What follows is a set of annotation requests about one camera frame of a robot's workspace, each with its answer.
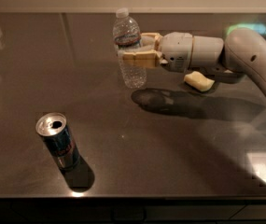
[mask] bottle label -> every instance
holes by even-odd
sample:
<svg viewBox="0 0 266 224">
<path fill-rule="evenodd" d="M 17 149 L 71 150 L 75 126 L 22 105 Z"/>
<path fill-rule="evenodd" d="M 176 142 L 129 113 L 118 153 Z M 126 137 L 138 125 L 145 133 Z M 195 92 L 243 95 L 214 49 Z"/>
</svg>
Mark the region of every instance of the bottle label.
<svg viewBox="0 0 266 224">
<path fill-rule="evenodd" d="M 141 35 L 121 35 L 115 38 L 114 43 L 119 49 L 141 47 Z"/>
</svg>

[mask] clear plastic bottle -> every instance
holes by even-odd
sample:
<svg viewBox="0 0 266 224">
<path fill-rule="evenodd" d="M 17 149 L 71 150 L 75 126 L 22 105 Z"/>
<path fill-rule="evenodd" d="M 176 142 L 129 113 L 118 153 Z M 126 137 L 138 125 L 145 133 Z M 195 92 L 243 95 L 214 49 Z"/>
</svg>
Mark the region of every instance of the clear plastic bottle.
<svg viewBox="0 0 266 224">
<path fill-rule="evenodd" d="M 120 49 L 132 51 L 142 47 L 141 33 L 138 23 L 129 16 L 128 8 L 116 11 L 113 27 L 115 51 Z M 146 68 L 125 63 L 119 56 L 119 66 L 128 88 L 140 88 L 147 81 Z"/>
</svg>

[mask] gray tabletop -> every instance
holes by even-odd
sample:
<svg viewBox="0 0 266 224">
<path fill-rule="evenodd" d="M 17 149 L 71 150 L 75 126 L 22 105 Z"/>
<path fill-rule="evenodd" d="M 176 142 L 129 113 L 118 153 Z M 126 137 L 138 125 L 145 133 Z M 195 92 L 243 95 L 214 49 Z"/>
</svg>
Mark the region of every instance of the gray tabletop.
<svg viewBox="0 0 266 224">
<path fill-rule="evenodd" d="M 249 78 L 199 94 L 157 68 L 128 89 L 114 17 L 96 31 L 77 16 L 0 14 L 0 198 L 266 197 L 266 98 Z M 35 131 L 48 112 L 76 139 L 72 172 Z"/>
</svg>

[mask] yellow sponge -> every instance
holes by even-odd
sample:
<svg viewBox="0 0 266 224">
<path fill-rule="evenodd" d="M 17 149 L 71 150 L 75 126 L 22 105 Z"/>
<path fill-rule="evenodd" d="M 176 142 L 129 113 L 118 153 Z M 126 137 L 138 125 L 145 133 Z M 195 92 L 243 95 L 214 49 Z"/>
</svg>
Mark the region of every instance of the yellow sponge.
<svg viewBox="0 0 266 224">
<path fill-rule="evenodd" d="M 215 83 L 214 80 L 205 77 L 197 71 L 185 75 L 184 81 L 201 92 L 209 91 Z"/>
</svg>

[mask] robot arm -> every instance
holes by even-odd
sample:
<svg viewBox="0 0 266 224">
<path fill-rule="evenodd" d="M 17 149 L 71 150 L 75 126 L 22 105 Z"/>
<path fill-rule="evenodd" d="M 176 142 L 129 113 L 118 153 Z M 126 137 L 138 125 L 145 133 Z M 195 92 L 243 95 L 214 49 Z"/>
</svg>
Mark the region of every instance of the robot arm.
<svg viewBox="0 0 266 224">
<path fill-rule="evenodd" d="M 186 33 L 143 35 L 154 37 L 154 45 L 141 56 L 141 52 L 125 52 L 123 59 L 131 64 L 143 66 L 143 60 L 151 54 L 152 61 L 146 67 L 160 64 L 170 72 L 199 71 L 224 83 L 237 83 L 248 75 L 266 96 L 266 40 L 252 30 L 236 29 L 225 42 L 221 38 Z"/>
</svg>

